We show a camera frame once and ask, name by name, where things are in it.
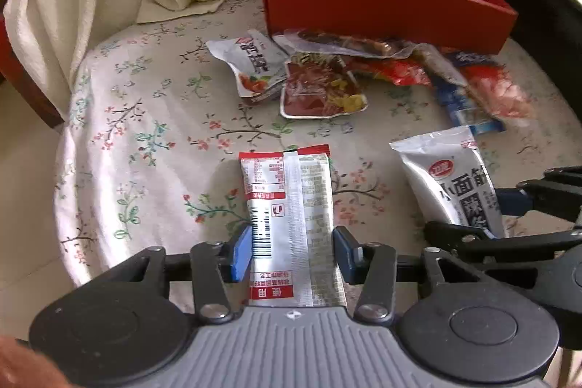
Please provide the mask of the blue white snack packet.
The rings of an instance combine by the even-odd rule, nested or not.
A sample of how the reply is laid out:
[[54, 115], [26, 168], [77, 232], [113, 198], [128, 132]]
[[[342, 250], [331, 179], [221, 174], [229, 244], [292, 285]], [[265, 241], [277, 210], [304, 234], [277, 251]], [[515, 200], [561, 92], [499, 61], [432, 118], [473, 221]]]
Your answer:
[[506, 130], [505, 125], [489, 115], [463, 87], [434, 75], [431, 75], [430, 79], [438, 103], [446, 110], [454, 126], [468, 126], [474, 136]]

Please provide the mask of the dark meat snack packet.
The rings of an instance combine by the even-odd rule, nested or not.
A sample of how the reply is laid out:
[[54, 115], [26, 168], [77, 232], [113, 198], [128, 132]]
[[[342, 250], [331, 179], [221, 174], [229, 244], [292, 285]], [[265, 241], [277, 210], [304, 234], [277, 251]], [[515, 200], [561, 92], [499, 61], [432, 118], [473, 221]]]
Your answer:
[[361, 36], [335, 35], [310, 31], [285, 31], [272, 35], [273, 41], [287, 53], [319, 53], [369, 59], [406, 59], [416, 44], [406, 41], [383, 41]]

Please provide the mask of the dark red tray snack packet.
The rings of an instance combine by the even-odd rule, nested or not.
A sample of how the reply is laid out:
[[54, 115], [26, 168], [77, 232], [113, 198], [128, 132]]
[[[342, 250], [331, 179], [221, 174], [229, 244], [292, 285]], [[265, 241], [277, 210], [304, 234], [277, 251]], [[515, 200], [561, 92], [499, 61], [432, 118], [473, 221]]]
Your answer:
[[330, 119], [368, 107], [367, 97], [339, 55], [296, 53], [285, 71], [280, 113], [287, 119]]

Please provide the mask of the red white barcode snack packet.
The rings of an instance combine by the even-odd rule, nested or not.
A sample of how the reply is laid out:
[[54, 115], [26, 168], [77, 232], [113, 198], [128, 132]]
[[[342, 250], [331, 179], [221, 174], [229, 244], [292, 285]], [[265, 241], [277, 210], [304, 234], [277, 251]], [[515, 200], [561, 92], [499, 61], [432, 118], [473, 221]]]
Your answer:
[[248, 303], [344, 306], [334, 261], [330, 148], [239, 154], [252, 222]]

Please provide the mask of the blue red tofu snack packet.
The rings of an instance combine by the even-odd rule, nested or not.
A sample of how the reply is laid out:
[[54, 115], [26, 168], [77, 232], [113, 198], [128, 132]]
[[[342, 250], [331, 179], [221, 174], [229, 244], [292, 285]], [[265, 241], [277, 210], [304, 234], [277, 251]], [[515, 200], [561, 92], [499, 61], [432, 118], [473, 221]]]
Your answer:
[[535, 117], [529, 96], [514, 82], [506, 67], [490, 55], [452, 51], [445, 57], [467, 81], [471, 97], [491, 116], [502, 121]]

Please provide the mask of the white grey snack packet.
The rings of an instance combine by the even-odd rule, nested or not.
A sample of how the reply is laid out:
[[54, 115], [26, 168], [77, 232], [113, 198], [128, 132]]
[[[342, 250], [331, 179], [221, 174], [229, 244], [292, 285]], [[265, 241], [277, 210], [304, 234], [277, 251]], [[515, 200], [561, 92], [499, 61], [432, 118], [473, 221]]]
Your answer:
[[289, 55], [262, 32], [249, 29], [235, 39], [208, 40], [206, 46], [233, 71], [243, 103], [262, 103], [281, 91]]

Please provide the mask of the red crinkled snack packet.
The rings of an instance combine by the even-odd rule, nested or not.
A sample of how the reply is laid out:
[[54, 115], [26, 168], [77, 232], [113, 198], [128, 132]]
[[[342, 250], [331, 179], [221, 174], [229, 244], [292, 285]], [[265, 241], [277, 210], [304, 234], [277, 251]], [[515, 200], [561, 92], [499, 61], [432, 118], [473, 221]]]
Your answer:
[[372, 59], [354, 57], [346, 61], [348, 69], [360, 76], [392, 83], [397, 87], [432, 85], [423, 66], [414, 59]]

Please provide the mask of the white gluten strip packet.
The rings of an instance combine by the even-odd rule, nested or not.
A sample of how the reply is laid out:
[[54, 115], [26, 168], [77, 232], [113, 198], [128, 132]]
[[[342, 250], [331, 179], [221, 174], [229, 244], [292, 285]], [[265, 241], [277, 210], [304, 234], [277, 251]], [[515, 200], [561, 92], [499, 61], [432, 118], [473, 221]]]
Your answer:
[[481, 228], [503, 237], [499, 202], [467, 125], [390, 143], [425, 221]]

